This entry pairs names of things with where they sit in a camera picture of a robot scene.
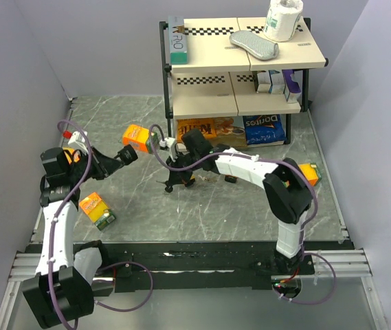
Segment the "black key bunch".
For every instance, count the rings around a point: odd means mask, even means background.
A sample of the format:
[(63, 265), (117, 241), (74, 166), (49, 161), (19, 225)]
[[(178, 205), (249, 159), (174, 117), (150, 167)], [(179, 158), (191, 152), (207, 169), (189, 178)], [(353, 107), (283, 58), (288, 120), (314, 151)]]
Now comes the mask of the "black key bunch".
[(165, 186), (164, 190), (167, 193), (171, 193), (174, 189), (174, 186), (181, 185), (182, 182), (179, 179), (168, 179), (166, 181), (156, 181), (158, 184), (163, 184)]

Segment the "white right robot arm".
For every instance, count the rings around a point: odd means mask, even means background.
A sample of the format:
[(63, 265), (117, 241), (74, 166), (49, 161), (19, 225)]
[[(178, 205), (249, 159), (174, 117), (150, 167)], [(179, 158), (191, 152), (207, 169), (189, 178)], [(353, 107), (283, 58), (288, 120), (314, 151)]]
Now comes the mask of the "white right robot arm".
[(247, 155), (226, 144), (212, 145), (198, 129), (182, 137), (186, 152), (177, 150), (173, 137), (159, 138), (159, 147), (169, 152), (165, 162), (170, 171), (165, 191), (176, 185), (189, 187), (193, 172), (202, 169), (254, 184), (265, 191), (271, 212), (278, 219), (276, 268), (290, 274), (300, 264), (306, 214), (315, 194), (299, 166), (291, 159), (267, 161)]

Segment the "orange box by right arm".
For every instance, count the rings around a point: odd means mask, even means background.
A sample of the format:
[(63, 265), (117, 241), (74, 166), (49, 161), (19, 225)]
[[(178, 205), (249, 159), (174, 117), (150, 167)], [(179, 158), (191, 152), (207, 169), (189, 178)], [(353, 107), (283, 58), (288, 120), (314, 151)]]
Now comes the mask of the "orange box by right arm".
[(322, 174), (316, 163), (300, 164), (299, 168), (310, 185), (316, 186), (322, 180)]

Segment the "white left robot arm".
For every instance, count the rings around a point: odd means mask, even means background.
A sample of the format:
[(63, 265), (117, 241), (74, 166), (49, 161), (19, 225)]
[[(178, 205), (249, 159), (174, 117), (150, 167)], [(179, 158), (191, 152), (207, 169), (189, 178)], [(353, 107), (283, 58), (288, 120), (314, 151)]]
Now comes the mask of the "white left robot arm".
[(97, 149), (71, 163), (61, 147), (41, 153), (45, 175), (41, 179), (40, 205), (45, 218), (43, 249), (35, 275), (23, 283), (23, 295), (39, 326), (48, 329), (77, 321), (94, 309), (94, 276), (104, 276), (111, 259), (101, 241), (74, 251), (73, 231), (79, 211), (80, 180), (102, 180), (137, 159), (131, 146), (115, 157)]

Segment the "black padlock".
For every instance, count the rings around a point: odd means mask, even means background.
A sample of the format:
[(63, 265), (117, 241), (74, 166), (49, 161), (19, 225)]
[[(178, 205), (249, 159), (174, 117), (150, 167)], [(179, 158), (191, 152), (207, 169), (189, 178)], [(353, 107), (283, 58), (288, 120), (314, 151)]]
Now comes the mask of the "black padlock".
[(135, 162), (138, 159), (138, 156), (135, 149), (130, 144), (127, 144), (117, 152), (114, 158), (127, 166)]

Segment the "orange padlock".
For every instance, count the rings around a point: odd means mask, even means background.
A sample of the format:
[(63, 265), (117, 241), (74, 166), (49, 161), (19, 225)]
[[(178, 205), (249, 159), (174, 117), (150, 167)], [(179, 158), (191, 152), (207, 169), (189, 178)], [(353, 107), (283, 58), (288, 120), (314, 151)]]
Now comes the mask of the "orange padlock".
[(231, 175), (226, 175), (225, 176), (225, 181), (229, 183), (235, 184), (237, 182), (237, 178)]

